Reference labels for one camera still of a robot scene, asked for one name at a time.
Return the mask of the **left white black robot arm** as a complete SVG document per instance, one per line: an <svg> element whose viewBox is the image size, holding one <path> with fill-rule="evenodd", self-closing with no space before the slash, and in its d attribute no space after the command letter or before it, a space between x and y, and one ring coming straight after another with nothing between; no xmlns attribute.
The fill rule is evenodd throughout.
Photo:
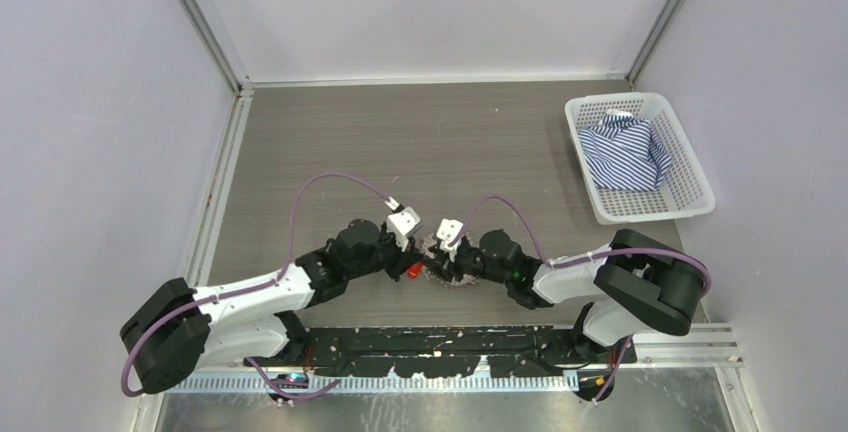
<svg viewBox="0 0 848 432"><path fill-rule="evenodd" d="M120 387L128 397L158 394L197 368L245 359L298 364L307 350L299 310L343 294L360 277L398 280L419 255L421 221L404 210L381 225L356 219L320 248L282 268L217 286L164 282L121 327L128 356Z"/></svg>

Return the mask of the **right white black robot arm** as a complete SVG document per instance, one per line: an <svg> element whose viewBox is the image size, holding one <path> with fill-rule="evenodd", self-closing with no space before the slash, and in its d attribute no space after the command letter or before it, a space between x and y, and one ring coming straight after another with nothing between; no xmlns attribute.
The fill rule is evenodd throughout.
<svg viewBox="0 0 848 432"><path fill-rule="evenodd" d="M712 285L701 261L632 229L618 230L610 242L582 255L548 260L529 255L501 229L476 243L440 231L423 250L423 266L449 284L501 284L529 310L587 299L570 344L589 363L642 331L687 335Z"/></svg>

